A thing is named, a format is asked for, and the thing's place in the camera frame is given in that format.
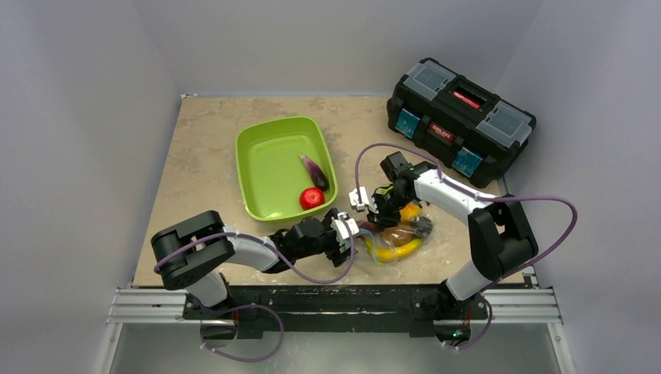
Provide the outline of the yellow fake banana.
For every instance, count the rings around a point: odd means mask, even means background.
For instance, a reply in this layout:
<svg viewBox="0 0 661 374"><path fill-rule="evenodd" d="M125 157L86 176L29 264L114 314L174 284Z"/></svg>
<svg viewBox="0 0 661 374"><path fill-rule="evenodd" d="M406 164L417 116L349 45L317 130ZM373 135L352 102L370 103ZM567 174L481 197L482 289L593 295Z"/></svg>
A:
<svg viewBox="0 0 661 374"><path fill-rule="evenodd" d="M369 258L377 263L394 263L417 252L422 246L423 240L419 238L412 239L409 243L397 247L378 246L369 238L363 239Z"/></svg>

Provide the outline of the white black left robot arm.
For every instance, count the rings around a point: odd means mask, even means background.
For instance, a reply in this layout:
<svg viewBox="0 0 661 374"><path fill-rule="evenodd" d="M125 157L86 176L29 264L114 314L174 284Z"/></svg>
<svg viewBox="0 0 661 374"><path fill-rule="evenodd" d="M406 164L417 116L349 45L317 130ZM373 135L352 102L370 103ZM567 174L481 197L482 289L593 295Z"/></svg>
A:
<svg viewBox="0 0 661 374"><path fill-rule="evenodd" d="M307 217L263 237L239 231L225 224L217 211L208 210L159 231L150 245L154 272L164 287L187 291L212 318L221 319L232 310L228 282L217 271L221 264L281 273L294 270L300 259L324 255L339 267L354 257L360 234L356 221L336 209L323 220Z"/></svg>

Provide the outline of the brown fake kiwi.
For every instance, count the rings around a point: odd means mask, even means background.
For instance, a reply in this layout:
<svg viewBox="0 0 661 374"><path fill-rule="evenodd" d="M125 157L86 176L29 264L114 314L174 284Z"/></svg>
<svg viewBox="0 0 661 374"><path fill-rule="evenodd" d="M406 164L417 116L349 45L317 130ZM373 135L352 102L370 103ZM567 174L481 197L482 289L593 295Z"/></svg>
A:
<svg viewBox="0 0 661 374"><path fill-rule="evenodd" d="M386 228L380 233L382 241L392 247L407 245L414 238L415 230L408 224Z"/></svg>

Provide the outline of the clear zip top bag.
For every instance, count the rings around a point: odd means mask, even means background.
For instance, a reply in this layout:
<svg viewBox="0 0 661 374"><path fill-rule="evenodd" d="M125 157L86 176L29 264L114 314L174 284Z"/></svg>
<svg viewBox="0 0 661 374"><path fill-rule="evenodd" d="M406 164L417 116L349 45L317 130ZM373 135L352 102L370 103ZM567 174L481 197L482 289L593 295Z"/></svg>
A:
<svg viewBox="0 0 661 374"><path fill-rule="evenodd" d="M383 265L396 263L417 252L433 233L433 222L422 214L422 207L410 203L401 210L399 222L389 228L377 228L360 221L359 228L371 261Z"/></svg>

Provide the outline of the red fake apple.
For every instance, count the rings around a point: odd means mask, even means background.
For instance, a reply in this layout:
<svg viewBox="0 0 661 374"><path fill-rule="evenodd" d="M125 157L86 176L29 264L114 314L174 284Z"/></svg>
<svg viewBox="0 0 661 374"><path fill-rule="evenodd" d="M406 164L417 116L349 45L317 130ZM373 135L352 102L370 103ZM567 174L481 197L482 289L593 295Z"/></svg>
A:
<svg viewBox="0 0 661 374"><path fill-rule="evenodd" d="M299 195L299 205L303 210L311 210L324 205L326 198L324 192L316 187L304 189Z"/></svg>

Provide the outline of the purple fake eggplant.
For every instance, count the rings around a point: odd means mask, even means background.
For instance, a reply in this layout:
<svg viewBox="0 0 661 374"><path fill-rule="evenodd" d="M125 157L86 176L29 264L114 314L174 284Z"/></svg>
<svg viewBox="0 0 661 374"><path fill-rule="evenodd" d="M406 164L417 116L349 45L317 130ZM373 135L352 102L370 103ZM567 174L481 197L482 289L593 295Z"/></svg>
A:
<svg viewBox="0 0 661 374"><path fill-rule="evenodd" d="M307 157L305 154L299 154L299 159L302 162L302 165L309 174L309 177L315 188L326 192L329 187L329 180L325 173L322 171L321 167L314 162L311 158Z"/></svg>

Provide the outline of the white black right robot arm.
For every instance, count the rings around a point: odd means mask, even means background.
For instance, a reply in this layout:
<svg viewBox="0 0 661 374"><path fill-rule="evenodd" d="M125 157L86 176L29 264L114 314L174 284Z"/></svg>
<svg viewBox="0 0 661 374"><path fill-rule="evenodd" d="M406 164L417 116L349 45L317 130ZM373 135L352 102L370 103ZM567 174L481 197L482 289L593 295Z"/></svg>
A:
<svg viewBox="0 0 661 374"><path fill-rule="evenodd" d="M374 192L358 185L352 192L352 205L367 210L369 222L392 227L406 205L428 203L468 229L470 260L440 284L437 305L445 316L458 316L470 298L538 255L523 206L513 196L482 194L447 177L429 161L411 164L400 152L388 155L380 167L388 185Z"/></svg>

